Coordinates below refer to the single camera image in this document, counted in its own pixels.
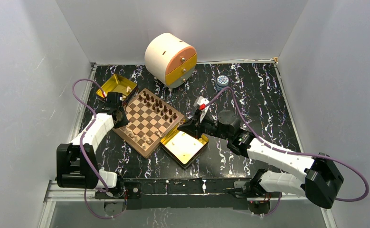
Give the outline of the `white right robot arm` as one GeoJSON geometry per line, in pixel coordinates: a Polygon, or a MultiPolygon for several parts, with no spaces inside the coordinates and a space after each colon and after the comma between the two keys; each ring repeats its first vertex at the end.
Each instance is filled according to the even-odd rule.
{"type": "Polygon", "coordinates": [[[218,119],[202,116],[197,110],[178,130],[199,139],[203,134],[225,139],[227,148],[238,156],[275,166],[282,173],[260,169],[250,181],[251,191],[258,197],[266,193],[291,193],[306,197],[313,204],[330,209],[344,182],[340,171],[325,154],[293,155],[284,148],[261,142],[251,131],[241,128],[241,120],[230,110],[221,111],[218,119]]]}

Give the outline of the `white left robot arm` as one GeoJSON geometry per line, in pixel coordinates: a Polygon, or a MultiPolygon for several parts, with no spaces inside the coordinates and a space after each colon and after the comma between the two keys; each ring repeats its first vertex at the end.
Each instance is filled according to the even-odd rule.
{"type": "Polygon", "coordinates": [[[109,92],[105,103],[95,111],[94,118],[70,143],[57,147],[57,184],[61,188],[104,189],[112,197],[119,198],[125,192],[125,184],[115,172],[99,169],[96,150],[111,131],[129,123],[123,95],[109,92]]]}

